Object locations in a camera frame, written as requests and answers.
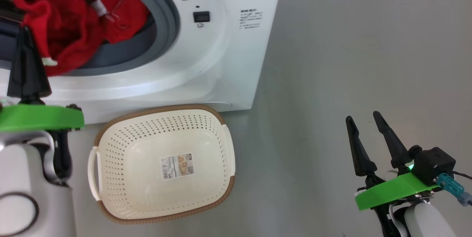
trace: green plastic part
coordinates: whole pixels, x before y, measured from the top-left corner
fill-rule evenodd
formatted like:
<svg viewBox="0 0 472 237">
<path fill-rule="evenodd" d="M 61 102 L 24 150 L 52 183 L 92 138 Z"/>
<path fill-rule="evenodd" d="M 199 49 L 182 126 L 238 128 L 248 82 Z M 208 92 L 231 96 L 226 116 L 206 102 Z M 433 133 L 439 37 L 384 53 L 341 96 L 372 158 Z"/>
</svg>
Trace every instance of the green plastic part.
<svg viewBox="0 0 472 237">
<path fill-rule="evenodd" d="M 369 188 L 355 197 L 359 210 L 370 209 L 423 191 L 438 187 L 427 186 L 413 173 L 398 176 L 395 179 Z"/>
<path fill-rule="evenodd" d="M 0 111 L 0 132 L 83 128 L 84 114 L 62 106 L 18 104 Z"/>
</svg>

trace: blue cable connector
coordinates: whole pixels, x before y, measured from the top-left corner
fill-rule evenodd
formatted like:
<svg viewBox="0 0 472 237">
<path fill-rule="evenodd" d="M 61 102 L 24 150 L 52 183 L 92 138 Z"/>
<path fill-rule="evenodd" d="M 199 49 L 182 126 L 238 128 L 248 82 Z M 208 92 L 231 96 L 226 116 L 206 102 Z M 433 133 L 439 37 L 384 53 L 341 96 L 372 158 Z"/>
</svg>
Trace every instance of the blue cable connector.
<svg viewBox="0 0 472 237">
<path fill-rule="evenodd" d="M 436 184 L 442 189 L 450 192 L 462 206 L 468 206 L 472 201 L 472 195 L 465 191 L 465 188 L 456 182 L 447 173 L 441 173 L 436 180 Z"/>
</svg>

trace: laundry basket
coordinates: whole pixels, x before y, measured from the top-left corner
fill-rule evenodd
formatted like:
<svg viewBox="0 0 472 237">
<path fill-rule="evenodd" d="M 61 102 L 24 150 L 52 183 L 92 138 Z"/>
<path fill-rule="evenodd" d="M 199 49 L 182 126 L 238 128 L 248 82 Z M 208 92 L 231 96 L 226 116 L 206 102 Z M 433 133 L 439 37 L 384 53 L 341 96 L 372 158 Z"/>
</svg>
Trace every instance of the laundry basket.
<svg viewBox="0 0 472 237">
<path fill-rule="evenodd" d="M 106 124 L 89 156 L 88 180 L 108 219 L 143 224 L 216 207 L 229 196 L 235 170 L 221 115 L 203 105 L 179 105 Z"/>
</svg>

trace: white washing machine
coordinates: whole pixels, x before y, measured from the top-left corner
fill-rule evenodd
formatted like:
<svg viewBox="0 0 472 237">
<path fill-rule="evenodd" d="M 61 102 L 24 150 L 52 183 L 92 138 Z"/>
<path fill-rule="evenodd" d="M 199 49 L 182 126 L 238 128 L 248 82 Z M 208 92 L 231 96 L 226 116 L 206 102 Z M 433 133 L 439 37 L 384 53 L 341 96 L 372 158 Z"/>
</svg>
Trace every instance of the white washing machine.
<svg viewBox="0 0 472 237">
<path fill-rule="evenodd" d="M 251 108 L 277 0 L 143 2 L 152 14 L 143 30 L 104 44 L 67 76 L 51 77 L 47 104 L 75 103 L 87 124 L 174 104 Z M 3 62 L 0 91 L 6 93 L 9 65 Z"/>
</svg>

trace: floor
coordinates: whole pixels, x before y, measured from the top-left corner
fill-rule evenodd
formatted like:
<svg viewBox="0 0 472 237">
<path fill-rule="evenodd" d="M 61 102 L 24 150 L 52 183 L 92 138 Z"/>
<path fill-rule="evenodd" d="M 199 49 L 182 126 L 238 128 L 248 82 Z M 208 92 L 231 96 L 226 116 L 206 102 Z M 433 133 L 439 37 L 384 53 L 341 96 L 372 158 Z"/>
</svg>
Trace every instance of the floor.
<svg viewBox="0 0 472 237">
<path fill-rule="evenodd" d="M 381 177 L 391 166 L 375 110 L 407 148 L 438 146 L 472 174 L 471 11 L 470 0 L 280 0 L 253 109 L 224 113 L 236 150 L 229 198 L 180 220 L 113 224 L 88 189 L 100 125 L 87 126 L 70 138 L 78 237 L 380 236 L 374 212 L 354 202 L 364 180 L 344 119 L 353 116 Z M 470 235 L 472 207 L 444 192 L 433 204 Z"/>
</svg>

